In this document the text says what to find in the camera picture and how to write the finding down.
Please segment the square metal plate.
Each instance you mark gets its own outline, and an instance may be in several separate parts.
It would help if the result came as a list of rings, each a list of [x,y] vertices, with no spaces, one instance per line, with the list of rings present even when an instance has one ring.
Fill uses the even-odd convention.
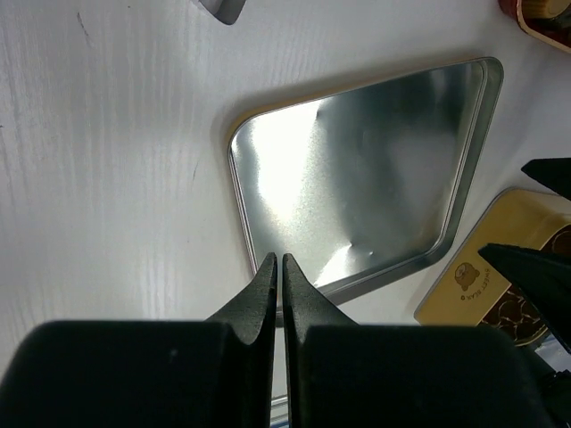
[[[253,111],[228,161],[253,268],[292,254],[344,302],[451,248],[504,78],[481,57]]]

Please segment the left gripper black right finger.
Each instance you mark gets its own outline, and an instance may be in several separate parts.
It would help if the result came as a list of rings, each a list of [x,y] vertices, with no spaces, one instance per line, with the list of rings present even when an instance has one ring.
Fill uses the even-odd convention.
[[[307,333],[316,326],[355,326],[356,323],[309,282],[292,254],[283,256],[282,265],[288,415],[292,427],[301,427],[302,418],[310,408],[305,397],[309,388],[305,366],[309,358],[303,350]]]

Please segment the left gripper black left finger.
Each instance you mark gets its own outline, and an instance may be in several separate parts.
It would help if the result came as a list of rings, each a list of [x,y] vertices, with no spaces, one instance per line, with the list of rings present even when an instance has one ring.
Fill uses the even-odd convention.
[[[207,320],[226,329],[217,380],[217,426],[268,427],[277,318],[277,256]]]

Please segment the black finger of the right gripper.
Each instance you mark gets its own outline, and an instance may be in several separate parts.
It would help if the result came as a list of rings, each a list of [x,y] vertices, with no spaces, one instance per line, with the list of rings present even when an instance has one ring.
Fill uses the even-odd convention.
[[[570,258],[498,243],[486,244],[478,254],[522,292],[569,350]]]
[[[528,161],[522,172],[554,193],[571,197],[571,159],[549,158]]]

